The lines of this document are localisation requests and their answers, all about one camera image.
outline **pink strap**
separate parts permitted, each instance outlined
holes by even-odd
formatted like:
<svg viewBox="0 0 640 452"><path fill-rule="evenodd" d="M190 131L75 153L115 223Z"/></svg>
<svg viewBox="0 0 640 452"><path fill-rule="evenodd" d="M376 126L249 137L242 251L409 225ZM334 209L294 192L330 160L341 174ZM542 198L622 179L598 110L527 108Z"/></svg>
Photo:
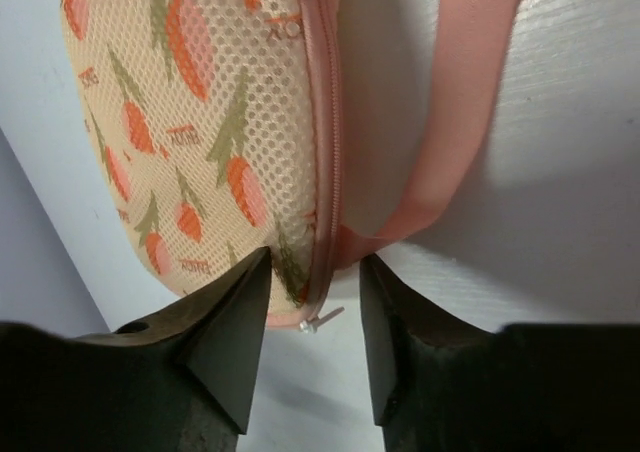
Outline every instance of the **pink strap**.
<svg viewBox="0 0 640 452"><path fill-rule="evenodd" d="M400 203L375 237L347 227L338 268L430 226L482 144L495 109L520 0L440 0L426 131Z"/></svg>

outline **zipper end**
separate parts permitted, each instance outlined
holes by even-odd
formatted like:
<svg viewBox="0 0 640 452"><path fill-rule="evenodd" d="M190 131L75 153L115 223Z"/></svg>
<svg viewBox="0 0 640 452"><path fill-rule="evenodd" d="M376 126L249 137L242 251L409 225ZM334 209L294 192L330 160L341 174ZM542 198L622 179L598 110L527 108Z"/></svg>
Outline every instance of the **zipper end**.
<svg viewBox="0 0 640 452"><path fill-rule="evenodd" d="M332 312L329 312L327 315L325 315L324 317L320 318L320 317L316 317L315 319L311 319L311 320L303 320L302 322L300 322L300 332L302 332L303 334L315 334L316 332L318 332L318 329L320 327L322 327L324 324L326 324L327 322L329 322L332 319L335 319L338 315L340 315L342 312L344 312L344 307L338 307L337 309L333 310Z"/></svg>

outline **carrot print pouch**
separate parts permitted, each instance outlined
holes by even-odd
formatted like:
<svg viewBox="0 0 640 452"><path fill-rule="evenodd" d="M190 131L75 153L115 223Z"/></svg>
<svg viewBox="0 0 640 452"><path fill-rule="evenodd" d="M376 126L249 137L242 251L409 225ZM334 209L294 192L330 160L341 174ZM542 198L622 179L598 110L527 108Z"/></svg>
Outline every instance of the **carrot print pouch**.
<svg viewBox="0 0 640 452"><path fill-rule="evenodd" d="M462 180L489 126L518 0L441 0L423 149L372 238L340 223L338 2L61 0L89 140L122 224L177 295L267 245L267 325L306 326L336 267L429 225ZM469 81L474 93L459 93Z"/></svg>

